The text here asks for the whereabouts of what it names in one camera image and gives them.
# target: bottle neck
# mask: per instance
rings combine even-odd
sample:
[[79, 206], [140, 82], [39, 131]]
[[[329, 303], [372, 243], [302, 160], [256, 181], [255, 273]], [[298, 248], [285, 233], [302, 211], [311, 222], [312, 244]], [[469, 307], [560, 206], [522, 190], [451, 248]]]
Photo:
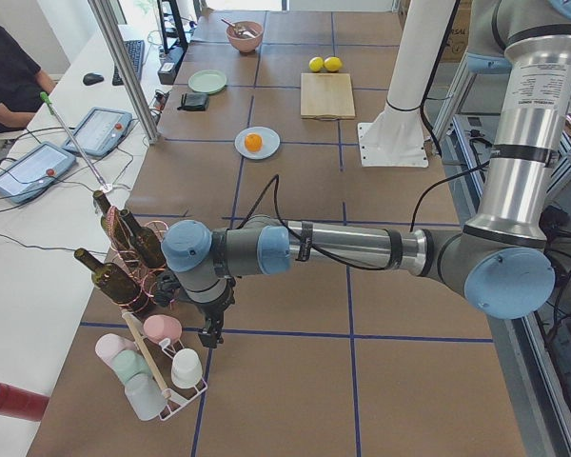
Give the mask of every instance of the bottle neck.
[[134, 236], [137, 236], [142, 232], [142, 226], [140, 226], [135, 217], [133, 217], [133, 213], [131, 211], [128, 209], [121, 209], [119, 214]]
[[101, 190], [96, 190], [93, 192], [93, 200], [102, 211], [102, 214], [108, 214], [108, 210], [110, 209], [110, 201]]
[[74, 251], [74, 258], [93, 272], [97, 271], [104, 265], [84, 248], [79, 248]]

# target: person's arm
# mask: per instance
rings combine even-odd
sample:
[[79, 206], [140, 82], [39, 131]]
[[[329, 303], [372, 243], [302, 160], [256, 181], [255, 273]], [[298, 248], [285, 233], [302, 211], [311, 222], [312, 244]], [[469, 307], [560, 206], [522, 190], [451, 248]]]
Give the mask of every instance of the person's arm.
[[11, 111], [5, 104], [0, 103], [0, 124], [5, 127], [23, 129], [35, 114], [35, 112]]
[[55, 82], [50, 79], [50, 76], [47, 74], [46, 71], [40, 70], [35, 75], [34, 78], [36, 79], [36, 83], [38, 86], [42, 88], [42, 90], [46, 93], [51, 93], [53, 89], [55, 89]]

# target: cutting board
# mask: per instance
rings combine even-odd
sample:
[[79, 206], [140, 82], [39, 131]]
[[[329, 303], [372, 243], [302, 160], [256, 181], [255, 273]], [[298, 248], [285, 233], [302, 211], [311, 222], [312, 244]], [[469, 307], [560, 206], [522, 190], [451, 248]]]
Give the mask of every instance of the cutting board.
[[301, 117], [354, 119], [349, 73], [302, 73]]

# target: bowl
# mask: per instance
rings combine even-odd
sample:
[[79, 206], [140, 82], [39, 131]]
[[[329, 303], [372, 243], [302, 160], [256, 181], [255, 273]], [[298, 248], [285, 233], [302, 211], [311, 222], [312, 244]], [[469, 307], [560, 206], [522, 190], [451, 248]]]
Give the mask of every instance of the bowl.
[[226, 36], [228, 37], [228, 42], [230, 45], [243, 54], [247, 54], [248, 52], [253, 52], [256, 50], [256, 48], [258, 48], [263, 42], [263, 35], [265, 34], [265, 29], [263, 28], [262, 24], [258, 24], [257, 22], [253, 21], [239, 21], [235, 24], [247, 27], [248, 29], [252, 30], [256, 36], [253, 38], [237, 36], [235, 35], [234, 28], [232, 26], [228, 26], [226, 28]]

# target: tiled table surface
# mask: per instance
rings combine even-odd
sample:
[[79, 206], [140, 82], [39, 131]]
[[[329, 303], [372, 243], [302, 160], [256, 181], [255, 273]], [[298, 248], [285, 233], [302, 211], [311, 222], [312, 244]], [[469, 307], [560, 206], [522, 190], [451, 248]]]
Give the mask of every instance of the tiled table surface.
[[[265, 25], [241, 55], [221, 17]], [[407, 230], [428, 169], [363, 169], [358, 122], [383, 109], [401, 29], [395, 14], [216, 12], [200, 21], [128, 206], [143, 221], [183, 216], [236, 225], [279, 173], [285, 218]], [[352, 121], [300, 118], [300, 73], [337, 54], [350, 72]], [[206, 112], [176, 110], [187, 79], [219, 69], [228, 86]], [[254, 162], [233, 146], [250, 126], [283, 142]], [[274, 214], [267, 198], [259, 212]], [[458, 226], [447, 187], [428, 195], [419, 226]], [[187, 305], [168, 311], [199, 350], [207, 394], [165, 423], [138, 421], [122, 386], [95, 356], [104, 333], [127, 334], [118, 308], [94, 293], [31, 456], [495, 456], [524, 455], [484, 316], [428, 279], [328, 262], [242, 278], [226, 312], [225, 343], [208, 351]], [[168, 359], [157, 355], [162, 369]]]

